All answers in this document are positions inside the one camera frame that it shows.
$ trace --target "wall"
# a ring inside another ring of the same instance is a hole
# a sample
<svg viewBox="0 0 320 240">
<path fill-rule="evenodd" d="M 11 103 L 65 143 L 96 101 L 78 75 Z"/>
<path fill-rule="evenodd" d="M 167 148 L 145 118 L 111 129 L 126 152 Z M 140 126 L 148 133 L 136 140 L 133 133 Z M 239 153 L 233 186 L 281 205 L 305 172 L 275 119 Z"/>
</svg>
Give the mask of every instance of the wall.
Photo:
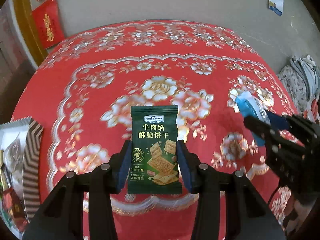
<svg viewBox="0 0 320 240">
<path fill-rule="evenodd" d="M 0 9 L 0 123 L 9 122 L 34 73 L 15 32 L 7 0 Z"/>
<path fill-rule="evenodd" d="M 30 0 L 32 8 L 40 3 Z M 320 33 L 301 0 L 284 0 L 281 17 L 268 0 L 58 0 L 66 36 L 112 23 L 176 19 L 235 30 L 278 72 L 291 55 L 320 63 Z"/>
</svg>

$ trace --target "robotic hand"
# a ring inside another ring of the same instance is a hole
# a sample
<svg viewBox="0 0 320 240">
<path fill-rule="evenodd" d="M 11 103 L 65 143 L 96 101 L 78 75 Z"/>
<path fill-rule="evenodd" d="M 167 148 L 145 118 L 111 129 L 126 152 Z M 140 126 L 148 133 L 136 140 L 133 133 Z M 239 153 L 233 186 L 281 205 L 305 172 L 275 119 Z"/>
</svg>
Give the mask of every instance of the robotic hand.
<svg viewBox="0 0 320 240">
<path fill-rule="evenodd" d="M 301 203 L 314 201 L 320 191 L 320 171 L 316 170 L 320 127 L 295 115 L 267 114 L 271 125 L 251 116 L 244 118 L 244 125 L 265 140 L 266 163 L 280 178 L 280 184 L 287 185 Z M 288 130 L 305 146 L 282 138 L 279 130 Z M 39 208 L 23 240 L 83 240 L 83 192 L 90 192 L 90 239 L 117 240 L 110 194 L 118 194 L 124 187 L 131 148 L 131 141 L 126 141 L 109 163 L 90 173 L 67 172 Z M 183 140 L 177 142 L 177 157 L 186 189 L 199 194 L 192 240 L 218 239 L 220 191 L 226 195 L 226 240 L 286 239 L 268 205 L 241 171 L 227 174 L 201 163 Z"/>
</svg>

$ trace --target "cracker package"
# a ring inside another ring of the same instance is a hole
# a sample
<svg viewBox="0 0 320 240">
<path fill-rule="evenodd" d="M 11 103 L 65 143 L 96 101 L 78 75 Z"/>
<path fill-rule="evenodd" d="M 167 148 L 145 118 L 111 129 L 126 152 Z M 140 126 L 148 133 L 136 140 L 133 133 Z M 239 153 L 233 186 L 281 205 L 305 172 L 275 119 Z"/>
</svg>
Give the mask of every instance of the cracker package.
<svg viewBox="0 0 320 240">
<path fill-rule="evenodd" d="M 181 194 L 176 142 L 178 106 L 132 106 L 129 194 Z"/>
</svg>

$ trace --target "red tablecloth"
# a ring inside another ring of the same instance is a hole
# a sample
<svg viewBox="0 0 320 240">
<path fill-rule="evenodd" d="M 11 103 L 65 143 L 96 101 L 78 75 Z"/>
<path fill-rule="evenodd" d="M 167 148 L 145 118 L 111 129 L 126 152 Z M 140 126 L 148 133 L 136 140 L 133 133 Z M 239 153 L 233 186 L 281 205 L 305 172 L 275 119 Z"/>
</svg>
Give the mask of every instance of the red tablecloth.
<svg viewBox="0 0 320 240">
<path fill-rule="evenodd" d="M 270 111 L 295 111 L 274 72 L 233 31 L 193 22 L 140 21 L 61 42 L 32 77 L 13 119 L 31 115 L 44 127 L 41 201 L 66 171 L 92 171 L 119 152 L 131 136 L 130 106 L 168 104 L 179 106 L 179 139 L 191 152 L 219 171 L 244 171 L 268 200 L 278 179 L 234 102 L 246 90 Z M 279 221 L 289 196 L 281 188 L 270 206 Z M 129 195 L 125 188 L 112 196 L 119 239 L 190 239 L 197 198 L 185 189 L 182 195 L 150 196 Z M 225 235 L 223 194 L 221 204 L 220 239 Z"/>
</svg>

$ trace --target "candy wrapper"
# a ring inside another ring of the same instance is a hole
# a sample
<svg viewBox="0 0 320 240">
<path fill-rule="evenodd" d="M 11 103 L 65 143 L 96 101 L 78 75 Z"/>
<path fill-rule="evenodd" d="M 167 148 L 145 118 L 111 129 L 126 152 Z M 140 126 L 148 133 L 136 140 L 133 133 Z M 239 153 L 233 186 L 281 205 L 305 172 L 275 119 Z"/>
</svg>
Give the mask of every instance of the candy wrapper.
<svg viewBox="0 0 320 240">
<path fill-rule="evenodd" d="M 10 172 L 22 170 L 23 152 L 21 151 L 19 135 L 4 150 L 4 164 Z"/>
<path fill-rule="evenodd" d="M 24 206 L 12 187 L 3 192 L 2 206 L 8 212 L 18 230 L 24 232 L 28 221 Z"/>
<path fill-rule="evenodd" d="M 16 170 L 12 173 L 12 187 L 17 193 L 18 197 L 23 200 L 23 187 L 22 187 L 22 170 Z"/>
</svg>

